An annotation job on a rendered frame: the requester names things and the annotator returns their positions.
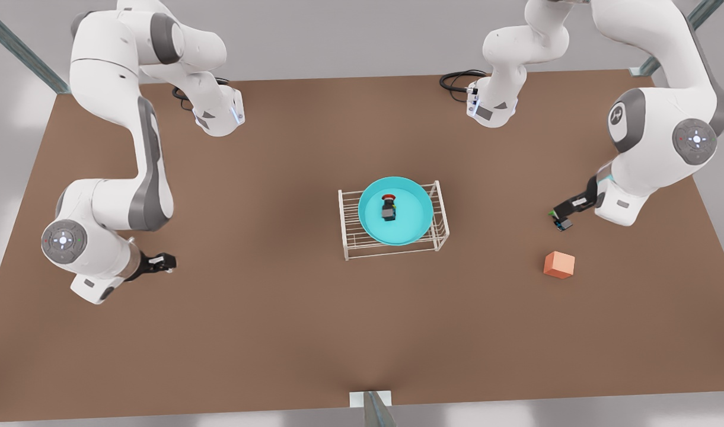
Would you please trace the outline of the cyan round plate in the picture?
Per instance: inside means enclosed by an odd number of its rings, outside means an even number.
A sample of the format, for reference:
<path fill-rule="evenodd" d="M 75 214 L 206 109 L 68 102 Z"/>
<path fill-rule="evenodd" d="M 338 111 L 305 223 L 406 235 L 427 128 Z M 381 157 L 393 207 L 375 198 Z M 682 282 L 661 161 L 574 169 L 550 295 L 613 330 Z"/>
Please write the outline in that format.
<path fill-rule="evenodd" d="M 359 198 L 362 228 L 384 245 L 405 246 L 419 240 L 430 230 L 433 216 L 429 192 L 403 177 L 378 179 Z"/>

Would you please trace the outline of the orange cube block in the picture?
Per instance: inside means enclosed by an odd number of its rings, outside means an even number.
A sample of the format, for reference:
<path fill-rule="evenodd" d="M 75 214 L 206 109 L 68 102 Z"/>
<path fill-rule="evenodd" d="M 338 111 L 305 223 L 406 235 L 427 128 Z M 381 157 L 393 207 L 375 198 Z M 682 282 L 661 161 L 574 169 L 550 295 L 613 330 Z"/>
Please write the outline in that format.
<path fill-rule="evenodd" d="M 559 251 L 546 255 L 543 273 L 554 278 L 570 278 L 574 274 L 575 257 Z"/>

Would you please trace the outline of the silver frame post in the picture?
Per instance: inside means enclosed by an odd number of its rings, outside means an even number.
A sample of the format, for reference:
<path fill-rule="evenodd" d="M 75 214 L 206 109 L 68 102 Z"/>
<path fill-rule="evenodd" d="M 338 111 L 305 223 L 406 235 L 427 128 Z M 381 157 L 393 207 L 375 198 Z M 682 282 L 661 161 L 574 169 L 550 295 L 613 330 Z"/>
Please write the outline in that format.
<path fill-rule="evenodd" d="M 647 29 L 644 33 L 638 31 L 638 35 L 646 36 L 647 40 L 643 45 L 641 42 L 634 43 L 639 49 L 648 52 L 650 57 L 640 66 L 630 68 L 630 75 L 649 77 L 661 66 L 665 67 L 667 74 L 669 66 L 675 65 L 681 59 L 683 52 L 687 53 L 692 49 L 696 56 L 694 30 L 700 27 L 722 4 L 724 4 L 724 0 L 699 0 L 693 10 L 688 15 L 684 15 L 676 7 L 671 7 L 667 1 L 655 2 L 654 7 L 649 8 Z"/>
<path fill-rule="evenodd" d="M 66 83 L 0 19 L 0 44 L 56 94 L 71 94 Z"/>
<path fill-rule="evenodd" d="M 363 408 L 364 427 L 397 427 L 389 411 L 391 391 L 353 391 L 349 394 L 350 407 Z"/>

